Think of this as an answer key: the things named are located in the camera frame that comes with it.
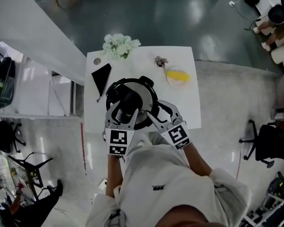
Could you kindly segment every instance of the desk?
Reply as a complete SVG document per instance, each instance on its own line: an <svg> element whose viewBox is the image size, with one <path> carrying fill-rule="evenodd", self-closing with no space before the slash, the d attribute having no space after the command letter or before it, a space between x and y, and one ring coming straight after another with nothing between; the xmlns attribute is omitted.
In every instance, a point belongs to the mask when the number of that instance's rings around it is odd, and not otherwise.
<svg viewBox="0 0 284 227"><path fill-rule="evenodd" d="M190 75L190 81L184 88L174 88L166 80L162 68L154 63L156 56L167 58L166 69L177 66ZM101 63L94 65L99 57ZM91 75L109 63L112 67L103 96L97 103L99 92ZM201 127L200 98L195 61L191 47L180 46L145 46L135 49L128 58L109 61L101 51L87 54L84 85L84 131L87 133L102 133L106 113L105 92L108 87L122 78L140 78L146 76L154 82L154 90L159 100L164 100L177 106L189 129ZM142 131L157 131L154 125Z"/></svg>

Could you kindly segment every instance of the white cylinder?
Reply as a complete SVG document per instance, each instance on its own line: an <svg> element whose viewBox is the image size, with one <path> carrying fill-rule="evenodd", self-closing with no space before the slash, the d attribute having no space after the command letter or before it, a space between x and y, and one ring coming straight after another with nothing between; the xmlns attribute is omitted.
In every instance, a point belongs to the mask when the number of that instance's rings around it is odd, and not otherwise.
<svg viewBox="0 0 284 227"><path fill-rule="evenodd" d="M271 52L271 58L273 59L275 64L284 62L284 44Z"/></svg>

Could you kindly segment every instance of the black triangular object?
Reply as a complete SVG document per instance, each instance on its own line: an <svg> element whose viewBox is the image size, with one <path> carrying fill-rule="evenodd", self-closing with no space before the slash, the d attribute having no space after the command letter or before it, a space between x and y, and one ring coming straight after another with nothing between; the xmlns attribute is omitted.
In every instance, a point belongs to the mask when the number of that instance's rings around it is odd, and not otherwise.
<svg viewBox="0 0 284 227"><path fill-rule="evenodd" d="M112 67L110 66L110 64L106 64L105 66L101 67L100 69L98 69L97 71L94 71L91 75L96 83L96 86L98 88L98 91L100 93L100 97L101 98L104 88L106 86L107 80L108 80L108 76L110 73L110 70L112 69Z"/></svg>

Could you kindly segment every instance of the white hoodie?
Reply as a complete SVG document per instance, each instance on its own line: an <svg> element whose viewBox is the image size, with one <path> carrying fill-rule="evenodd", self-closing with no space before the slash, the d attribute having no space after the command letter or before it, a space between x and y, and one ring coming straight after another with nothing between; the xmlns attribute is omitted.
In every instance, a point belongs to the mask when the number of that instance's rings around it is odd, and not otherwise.
<svg viewBox="0 0 284 227"><path fill-rule="evenodd" d="M152 227L179 205L198 209L209 222L236 227L251 200L247 186L224 170L198 176L184 152L168 145L131 151L122 186L114 194L95 197L86 227Z"/></svg>

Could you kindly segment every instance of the gray floor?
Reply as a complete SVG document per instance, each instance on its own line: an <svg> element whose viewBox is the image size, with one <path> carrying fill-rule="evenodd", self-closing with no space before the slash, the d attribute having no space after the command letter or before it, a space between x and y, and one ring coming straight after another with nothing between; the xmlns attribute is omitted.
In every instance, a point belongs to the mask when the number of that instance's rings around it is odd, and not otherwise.
<svg viewBox="0 0 284 227"><path fill-rule="evenodd" d="M245 161L243 156L251 145L239 144L238 140L253 136L248 119L255 120L258 129L271 121L270 109L276 103L274 79L214 70L197 70L197 78L202 128L190 130L193 143L212 168L221 167L249 186L253 194L250 209L255 210L276 173L284 174L284 160L274 159L270 169L255 161L255 155ZM44 226L84 226L95 195L102 193L98 185L107 177L102 134L84 134L85 170L81 119L21 121L27 146L20 146L22 155L18 157L24 158L32 151L47 153L54 160L41 168L45 184L55 184L58 178L65 183L64 194ZM42 157L35 155L31 160L40 163Z"/></svg>
<svg viewBox="0 0 284 227"><path fill-rule="evenodd" d="M230 0L35 0L84 53L102 49L106 34L122 33L142 46L191 46L196 61L242 65L282 74L260 45L265 38L245 31ZM236 5L250 21L258 15L244 0Z"/></svg>

